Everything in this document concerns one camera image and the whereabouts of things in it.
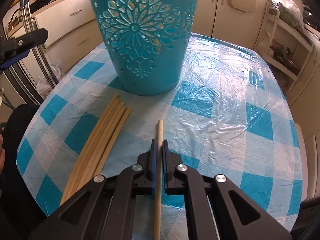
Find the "wooden chopstick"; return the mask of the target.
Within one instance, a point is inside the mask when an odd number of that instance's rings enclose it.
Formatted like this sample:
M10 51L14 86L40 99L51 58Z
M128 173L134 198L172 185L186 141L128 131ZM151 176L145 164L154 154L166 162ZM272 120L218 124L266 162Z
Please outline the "wooden chopstick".
M88 146L89 146L89 143L91 142L92 138L94 137L96 131L98 130L100 124L103 122L103 119L105 116L107 116L107 113L109 112L110 108L112 107L112 105L114 104L114 102L117 100L119 96L119 93L116 92L114 94L114 96L112 97L111 101L108 103L107 107L105 108L104 112L102 113L102 115L100 116L97 124L95 125L95 127L93 128L92 132L90 133L84 147L82 148L81 152L80 152L80 155L72 169L72 172L71 172L71 175L69 176L69 179L67 181L67 185L64 189L64 192L63 192L63 195L62 195L62 198L61 198L61 201L60 201L60 206L64 203L65 201L65 198L67 197L67 193L69 191L69 188L71 187L71 183L73 181L73 177L75 176L76 174L76 171L77 171L77 168L78 168L78 165L80 164L80 160L82 157L84 157L85 155L85 151L87 150Z
M157 124L157 169L155 191L155 216L153 239L161 239L161 205L162 205L162 144L163 144L163 120Z
M114 143L116 142L116 139L118 138L118 135L121 132L121 129L124 126L131 110L132 110L132 107L128 107L125 110L123 116L121 117L119 124L117 124L116 130L112 134L111 140L108 143L106 150L104 151L102 157L100 158L100 161L99 161L99 164L97 165L97 168L95 169L95 172L94 172L95 176L101 174L103 166L105 165L105 162L106 162L106 160L112 150L112 147L114 146Z
M111 138L111 135L113 134L115 127L117 126L120 117L122 116L124 111L125 106L124 103L121 102L114 111L113 115L110 117L108 123L105 125L104 131L101 132L101 137L97 142L95 149L86 158L85 164L83 165L80 171L81 176L78 176L77 181L74 185L74 192L80 189L80 187L82 187L84 183L87 182L93 176L93 172L97 168L98 161L103 155L103 152Z
M66 189L69 196L75 193L93 175L124 112L124 103L120 99L116 99L98 121L69 178L69 187Z
M73 181L71 183L71 187L69 188L68 193L71 193L73 182L76 181L76 178L78 177L82 166L85 164L85 160L86 160L87 156L95 149L96 144L97 144L97 142L99 141L99 139L101 137L100 134L101 134L101 132L104 131L105 124L108 123L107 119L110 116L113 115L114 111L116 110L116 108L119 106L120 103L121 103L121 100L119 98L117 98L117 100L114 102L114 104L110 108L109 112L107 113L107 116L104 117L103 122L100 124L100 126L99 126L98 130L96 131L94 137L92 138L91 142L89 143L89 146L88 146L87 150L85 151L84 157L82 157L81 160L80 160L80 164L78 165L76 174L73 177Z

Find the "white tiered storage cart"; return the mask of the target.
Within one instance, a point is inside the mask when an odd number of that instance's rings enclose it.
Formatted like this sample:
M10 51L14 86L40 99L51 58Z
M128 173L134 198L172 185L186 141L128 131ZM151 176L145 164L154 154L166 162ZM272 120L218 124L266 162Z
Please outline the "white tiered storage cart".
M278 9L266 9L254 50L271 67L284 93L301 77L313 49L308 36L280 19Z

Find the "teal perforated plastic basket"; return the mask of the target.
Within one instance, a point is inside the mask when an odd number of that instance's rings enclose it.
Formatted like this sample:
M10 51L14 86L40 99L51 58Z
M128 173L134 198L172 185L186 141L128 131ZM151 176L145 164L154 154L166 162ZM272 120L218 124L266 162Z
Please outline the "teal perforated plastic basket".
M197 0L90 0L126 91L152 96L179 82Z

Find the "white plastic bag on cart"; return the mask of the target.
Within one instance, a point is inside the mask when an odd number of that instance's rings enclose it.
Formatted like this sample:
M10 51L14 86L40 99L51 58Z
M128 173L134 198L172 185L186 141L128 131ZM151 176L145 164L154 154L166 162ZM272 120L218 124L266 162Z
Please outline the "white plastic bag on cart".
M303 15L293 0L273 0L272 5L280 12L279 17L292 28L303 27Z

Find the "blue white checkered tablecloth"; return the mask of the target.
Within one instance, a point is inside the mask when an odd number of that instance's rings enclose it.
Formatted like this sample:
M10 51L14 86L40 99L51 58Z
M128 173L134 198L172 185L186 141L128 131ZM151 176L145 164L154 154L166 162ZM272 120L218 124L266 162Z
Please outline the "blue white checkered tablecloth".
M131 113L104 165L106 177L136 163L164 121L171 151L200 174L224 174L284 228L299 213L303 175L295 123L268 65L255 52L193 34L178 85L157 96L123 89L104 44L59 82L31 120L18 170L46 215L60 205L92 129L118 94Z

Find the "black wok on stove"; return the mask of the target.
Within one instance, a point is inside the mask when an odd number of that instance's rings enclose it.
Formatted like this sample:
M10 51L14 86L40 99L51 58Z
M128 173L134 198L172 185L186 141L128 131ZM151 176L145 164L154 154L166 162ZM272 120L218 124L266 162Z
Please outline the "black wok on stove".
M30 13L33 14L34 12L40 10L42 7L48 5L50 2L51 0L36 0L30 5Z

